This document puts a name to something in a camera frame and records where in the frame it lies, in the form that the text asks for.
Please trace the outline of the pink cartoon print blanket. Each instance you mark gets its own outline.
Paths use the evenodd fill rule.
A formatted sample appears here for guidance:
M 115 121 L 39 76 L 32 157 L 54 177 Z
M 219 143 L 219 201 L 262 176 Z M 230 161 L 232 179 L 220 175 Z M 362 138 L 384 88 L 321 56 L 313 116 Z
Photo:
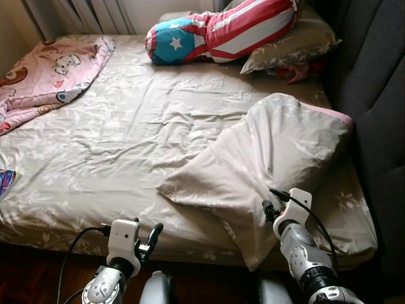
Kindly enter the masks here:
M 92 42 L 63 37 L 38 44 L 0 78 L 0 136 L 78 98 L 115 49 L 107 35 Z

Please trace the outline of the small grey floral pillow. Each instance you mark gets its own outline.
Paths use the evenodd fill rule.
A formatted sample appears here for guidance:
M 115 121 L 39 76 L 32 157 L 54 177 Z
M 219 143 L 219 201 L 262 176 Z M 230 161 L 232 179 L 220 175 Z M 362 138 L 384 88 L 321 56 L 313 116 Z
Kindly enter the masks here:
M 301 16 L 283 37 L 255 49 L 241 73 L 260 72 L 309 61 L 326 55 L 341 43 L 332 27 L 312 6 L 301 3 Z

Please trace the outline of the large grey pillow pink edge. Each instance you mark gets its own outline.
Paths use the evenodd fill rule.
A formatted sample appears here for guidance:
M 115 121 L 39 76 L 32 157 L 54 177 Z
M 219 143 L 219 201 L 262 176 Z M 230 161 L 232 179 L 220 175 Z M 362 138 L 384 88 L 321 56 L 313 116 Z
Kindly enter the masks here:
M 273 190 L 315 191 L 352 128 L 346 114 L 274 93 L 170 174 L 158 191 L 215 215 L 255 271 L 278 243 L 261 203 L 280 206 Z

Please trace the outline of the silver left robot leg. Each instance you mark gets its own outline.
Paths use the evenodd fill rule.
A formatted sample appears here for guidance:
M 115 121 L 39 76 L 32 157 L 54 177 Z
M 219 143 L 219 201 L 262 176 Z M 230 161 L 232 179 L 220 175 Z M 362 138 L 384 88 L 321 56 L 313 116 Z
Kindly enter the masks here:
M 155 271 L 146 281 L 139 304 L 178 304 L 173 278 Z

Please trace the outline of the pink red fabric item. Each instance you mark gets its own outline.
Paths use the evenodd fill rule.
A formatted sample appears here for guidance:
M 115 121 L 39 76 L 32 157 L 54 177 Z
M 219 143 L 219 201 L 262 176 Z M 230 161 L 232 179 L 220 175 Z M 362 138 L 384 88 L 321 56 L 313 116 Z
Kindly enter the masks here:
M 311 76 L 316 75 L 316 73 L 322 72 L 325 66 L 326 61 L 313 59 L 273 68 L 267 73 L 271 76 L 276 76 L 277 79 L 283 79 L 286 84 L 292 84 L 310 78 Z

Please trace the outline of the dark grey padded headboard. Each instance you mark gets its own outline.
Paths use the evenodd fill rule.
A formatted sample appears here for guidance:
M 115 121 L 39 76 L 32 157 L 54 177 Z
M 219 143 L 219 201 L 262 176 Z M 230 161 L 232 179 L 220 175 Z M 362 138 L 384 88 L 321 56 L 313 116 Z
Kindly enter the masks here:
M 352 157 L 376 232 L 377 250 L 352 273 L 368 304 L 405 304 L 403 283 L 404 0 L 312 0 L 340 43 L 321 74 L 327 98 L 347 114 Z

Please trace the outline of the red white blue star pillow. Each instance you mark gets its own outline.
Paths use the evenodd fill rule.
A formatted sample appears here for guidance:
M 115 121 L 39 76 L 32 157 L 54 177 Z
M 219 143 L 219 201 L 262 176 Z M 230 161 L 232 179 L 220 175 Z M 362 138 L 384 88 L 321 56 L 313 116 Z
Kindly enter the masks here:
M 224 12 L 157 23 L 144 46 L 157 65 L 230 63 L 283 37 L 299 16 L 300 0 L 243 0 Z

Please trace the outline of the grey pleated curtain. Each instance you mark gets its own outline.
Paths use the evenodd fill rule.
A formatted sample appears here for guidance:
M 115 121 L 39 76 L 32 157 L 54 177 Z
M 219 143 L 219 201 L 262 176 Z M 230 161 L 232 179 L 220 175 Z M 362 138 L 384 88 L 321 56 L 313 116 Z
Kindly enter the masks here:
M 42 41 L 76 31 L 133 35 L 124 0 L 20 0 Z

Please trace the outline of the bed with grey floral sheet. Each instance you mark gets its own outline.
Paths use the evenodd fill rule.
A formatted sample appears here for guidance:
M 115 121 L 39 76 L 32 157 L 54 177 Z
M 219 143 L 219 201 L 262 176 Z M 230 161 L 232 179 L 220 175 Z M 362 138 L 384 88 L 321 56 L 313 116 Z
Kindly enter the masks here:
M 138 217 L 141 234 L 165 226 L 155 260 L 245 266 L 211 212 L 157 186 L 272 93 L 329 107 L 320 81 L 286 84 L 240 64 L 156 66 L 144 38 L 113 40 L 84 94 L 0 136 L 0 170 L 20 174 L 0 200 L 0 244 L 66 251 L 86 227 Z

